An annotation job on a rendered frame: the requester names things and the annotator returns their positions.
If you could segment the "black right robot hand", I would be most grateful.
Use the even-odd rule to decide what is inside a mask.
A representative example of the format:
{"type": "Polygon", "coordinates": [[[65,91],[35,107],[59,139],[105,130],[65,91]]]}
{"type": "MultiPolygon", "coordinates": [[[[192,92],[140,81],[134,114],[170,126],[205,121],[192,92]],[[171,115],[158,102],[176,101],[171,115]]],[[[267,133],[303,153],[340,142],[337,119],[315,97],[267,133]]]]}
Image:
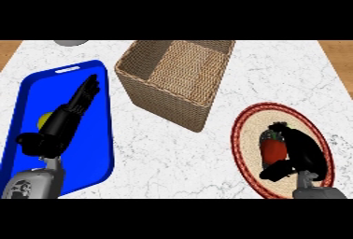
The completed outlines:
{"type": "Polygon", "coordinates": [[[313,138],[300,130],[286,126],[285,122],[275,122],[269,129],[281,133],[286,146],[286,159],[263,167],[260,178],[273,182],[300,171],[316,173],[315,181],[323,181],[328,172],[326,161],[320,147],[313,138]]]}

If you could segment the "blue tray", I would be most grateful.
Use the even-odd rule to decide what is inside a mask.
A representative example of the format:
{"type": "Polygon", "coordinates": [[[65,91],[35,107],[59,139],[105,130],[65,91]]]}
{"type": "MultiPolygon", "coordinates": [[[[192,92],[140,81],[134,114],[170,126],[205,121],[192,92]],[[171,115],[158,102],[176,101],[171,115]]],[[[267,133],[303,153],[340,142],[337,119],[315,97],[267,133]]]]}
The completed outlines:
{"type": "Polygon", "coordinates": [[[32,73],[21,82],[0,161],[0,191],[16,173],[44,166],[38,158],[22,153],[15,137],[37,131],[40,117],[69,102],[89,76],[96,76],[99,93],[62,155],[65,179],[61,193],[81,190],[109,177],[114,170],[109,79],[103,63],[92,60],[32,73]]]}

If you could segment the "red bell pepper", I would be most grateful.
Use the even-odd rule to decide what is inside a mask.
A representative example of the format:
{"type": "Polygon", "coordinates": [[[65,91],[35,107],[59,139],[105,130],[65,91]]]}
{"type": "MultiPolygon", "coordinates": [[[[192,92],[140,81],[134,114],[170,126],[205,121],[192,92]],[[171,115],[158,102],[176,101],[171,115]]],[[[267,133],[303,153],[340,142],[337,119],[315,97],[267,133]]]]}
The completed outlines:
{"type": "Polygon", "coordinates": [[[264,167],[286,159],[286,146],[281,133],[266,130],[260,134],[260,156],[264,167]]]}

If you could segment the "rectangular wicker basket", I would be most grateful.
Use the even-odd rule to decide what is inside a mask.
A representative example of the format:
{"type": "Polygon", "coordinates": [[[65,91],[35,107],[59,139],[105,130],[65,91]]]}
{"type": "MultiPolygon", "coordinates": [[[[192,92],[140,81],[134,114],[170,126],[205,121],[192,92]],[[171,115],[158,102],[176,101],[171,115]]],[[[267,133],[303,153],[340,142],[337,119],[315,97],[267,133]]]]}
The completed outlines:
{"type": "Polygon", "coordinates": [[[137,40],[114,66],[133,104],[196,133],[233,46],[232,40],[137,40]]]}

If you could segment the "grey round object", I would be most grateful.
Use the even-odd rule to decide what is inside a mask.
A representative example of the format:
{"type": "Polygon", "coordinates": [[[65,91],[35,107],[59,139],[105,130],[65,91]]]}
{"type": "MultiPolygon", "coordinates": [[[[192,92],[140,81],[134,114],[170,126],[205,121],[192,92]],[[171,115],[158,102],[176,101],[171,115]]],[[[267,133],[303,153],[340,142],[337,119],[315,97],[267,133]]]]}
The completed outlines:
{"type": "Polygon", "coordinates": [[[63,47],[74,47],[84,44],[89,40],[53,40],[53,42],[63,47]]]}

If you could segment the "yellow round fruit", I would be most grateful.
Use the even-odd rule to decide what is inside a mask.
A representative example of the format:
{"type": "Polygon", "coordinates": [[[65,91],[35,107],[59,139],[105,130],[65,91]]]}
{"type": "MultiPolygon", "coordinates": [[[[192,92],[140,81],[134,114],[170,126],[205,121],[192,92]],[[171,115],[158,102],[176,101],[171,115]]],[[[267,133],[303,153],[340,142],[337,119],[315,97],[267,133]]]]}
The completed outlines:
{"type": "Polygon", "coordinates": [[[47,112],[47,113],[43,114],[41,117],[38,118],[38,121],[37,121],[37,129],[38,129],[38,130],[40,130],[41,127],[44,126],[46,121],[47,121],[47,119],[49,119],[50,116],[52,116],[52,113],[53,113],[53,112],[47,112]]]}

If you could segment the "oval red-rimmed beige placemat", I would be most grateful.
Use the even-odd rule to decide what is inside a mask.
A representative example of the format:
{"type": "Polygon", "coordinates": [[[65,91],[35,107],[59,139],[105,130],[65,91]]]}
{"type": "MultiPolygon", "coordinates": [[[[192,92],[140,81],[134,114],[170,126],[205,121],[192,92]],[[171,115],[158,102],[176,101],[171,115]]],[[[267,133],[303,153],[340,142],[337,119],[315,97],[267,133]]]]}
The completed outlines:
{"type": "Polygon", "coordinates": [[[335,178],[334,159],[322,133],[309,118],[291,107],[276,103],[250,105],[235,120],[232,129],[232,153],[242,177],[264,199],[291,199],[297,188],[297,175],[286,176],[278,182],[260,179],[261,156],[260,135],[275,122],[285,122],[291,129],[304,132],[316,141],[326,161],[328,172],[316,187],[332,187],[335,178]]]}

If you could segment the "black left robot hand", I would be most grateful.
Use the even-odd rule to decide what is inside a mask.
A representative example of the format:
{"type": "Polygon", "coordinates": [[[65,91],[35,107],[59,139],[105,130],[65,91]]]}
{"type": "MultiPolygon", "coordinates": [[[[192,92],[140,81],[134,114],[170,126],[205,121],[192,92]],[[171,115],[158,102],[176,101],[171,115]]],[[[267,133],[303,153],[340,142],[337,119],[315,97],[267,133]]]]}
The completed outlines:
{"type": "Polygon", "coordinates": [[[52,159],[65,152],[81,117],[99,93],[96,78],[97,75],[90,75],[84,80],[71,101],[55,109],[38,132],[22,133],[16,136],[15,142],[21,145],[25,155],[52,159]]]}

